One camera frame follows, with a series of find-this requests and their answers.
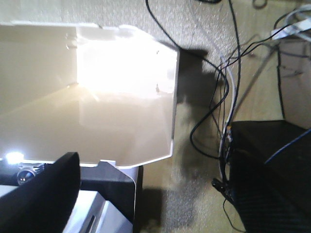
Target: bright light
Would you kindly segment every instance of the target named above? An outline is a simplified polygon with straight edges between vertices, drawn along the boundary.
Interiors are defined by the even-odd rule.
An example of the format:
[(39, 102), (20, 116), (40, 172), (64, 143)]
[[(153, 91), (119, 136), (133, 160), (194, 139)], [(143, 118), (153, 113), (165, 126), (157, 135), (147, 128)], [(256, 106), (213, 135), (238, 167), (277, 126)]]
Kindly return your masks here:
[(176, 58), (154, 41), (89, 41), (77, 49), (77, 83), (95, 92), (156, 98), (172, 93)]
[(10, 152), (5, 155), (8, 164), (19, 164), (24, 160), (24, 155), (20, 152)]

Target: power cord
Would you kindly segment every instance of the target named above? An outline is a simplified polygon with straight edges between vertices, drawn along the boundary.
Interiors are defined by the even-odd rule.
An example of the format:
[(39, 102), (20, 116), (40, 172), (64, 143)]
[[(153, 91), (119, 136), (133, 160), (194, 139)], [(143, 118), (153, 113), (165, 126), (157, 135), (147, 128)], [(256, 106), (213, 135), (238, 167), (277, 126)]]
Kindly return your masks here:
[(197, 0), (197, 1), (204, 2), (204, 3), (216, 4), (216, 3), (221, 2), (222, 0)]
[(240, 229), (236, 228), (235, 226), (233, 226), (233, 224), (232, 224), (232, 222), (231, 222), (231, 220), (230, 220), (230, 217), (229, 217), (227, 211), (225, 210), (225, 202), (226, 202), (226, 201), (227, 201), (227, 199), (225, 199), (224, 202), (223, 202), (223, 209), (224, 209), (224, 213), (225, 213), (226, 217), (228, 218), (228, 221), (229, 221), (231, 227), (232, 227), (233, 229), (235, 229), (236, 231), (238, 231), (238, 232), (247, 233), (246, 231), (240, 230)]

